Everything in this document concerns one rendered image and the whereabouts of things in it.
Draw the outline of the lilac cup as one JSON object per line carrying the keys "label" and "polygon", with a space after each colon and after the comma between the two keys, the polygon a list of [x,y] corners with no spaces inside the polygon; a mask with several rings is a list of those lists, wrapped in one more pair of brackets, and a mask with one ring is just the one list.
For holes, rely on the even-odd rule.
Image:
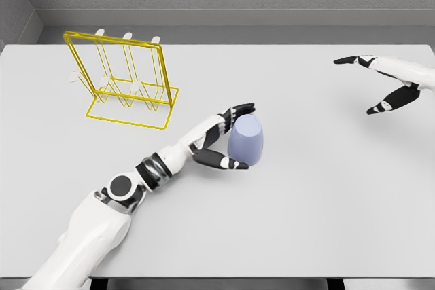
{"label": "lilac cup", "polygon": [[253,114],[239,117],[230,132],[228,155],[239,162],[253,166],[260,161],[264,145],[261,121]]}

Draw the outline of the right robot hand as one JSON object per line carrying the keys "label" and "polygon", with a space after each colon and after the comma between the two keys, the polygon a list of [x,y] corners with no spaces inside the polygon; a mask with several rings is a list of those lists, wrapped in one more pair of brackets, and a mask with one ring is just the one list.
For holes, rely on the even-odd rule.
{"label": "right robot hand", "polygon": [[382,101],[367,109],[367,115],[394,111],[417,100],[422,90],[435,94],[435,68],[399,58],[375,55],[359,55],[338,58],[336,65],[358,64],[381,75],[397,79],[403,86],[388,94]]}

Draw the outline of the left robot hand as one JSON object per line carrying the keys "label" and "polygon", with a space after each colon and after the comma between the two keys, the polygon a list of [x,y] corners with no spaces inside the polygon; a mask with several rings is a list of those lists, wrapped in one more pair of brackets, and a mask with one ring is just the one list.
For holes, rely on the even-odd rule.
{"label": "left robot hand", "polygon": [[222,170],[247,170],[248,164],[211,150],[210,147],[221,136],[231,131],[241,116],[253,113],[255,110],[253,103],[245,103],[212,115],[182,137],[181,143],[187,146],[188,153],[199,164]]}

